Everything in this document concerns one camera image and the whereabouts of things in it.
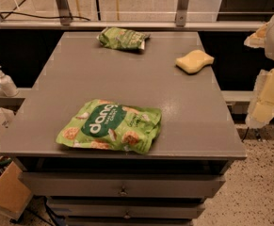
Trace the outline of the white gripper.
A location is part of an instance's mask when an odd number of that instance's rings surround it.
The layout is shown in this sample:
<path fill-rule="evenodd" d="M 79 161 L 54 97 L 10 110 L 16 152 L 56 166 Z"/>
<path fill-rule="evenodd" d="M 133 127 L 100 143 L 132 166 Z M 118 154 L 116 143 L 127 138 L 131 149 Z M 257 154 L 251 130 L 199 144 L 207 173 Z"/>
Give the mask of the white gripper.
<path fill-rule="evenodd" d="M 244 44 L 251 48 L 264 48 L 266 57 L 274 60 L 274 15 L 248 36 Z M 256 78 L 253 98 L 250 100 L 246 125 L 252 129 L 262 128 L 274 118 L 274 68 L 261 70 Z"/>

